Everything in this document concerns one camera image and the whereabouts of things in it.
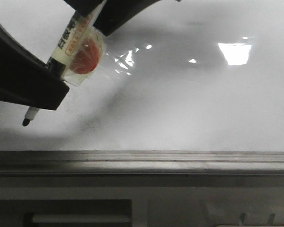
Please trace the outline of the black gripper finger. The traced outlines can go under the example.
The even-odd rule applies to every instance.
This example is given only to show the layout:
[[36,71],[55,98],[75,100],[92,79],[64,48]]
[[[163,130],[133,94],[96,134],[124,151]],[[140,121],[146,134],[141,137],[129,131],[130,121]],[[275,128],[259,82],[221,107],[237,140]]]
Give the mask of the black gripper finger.
[[56,110],[69,87],[0,24],[0,101]]
[[147,7],[155,4],[156,0],[66,0],[70,7],[82,16],[87,16],[101,3],[104,6],[93,26],[105,36],[111,35],[128,20],[139,14]]

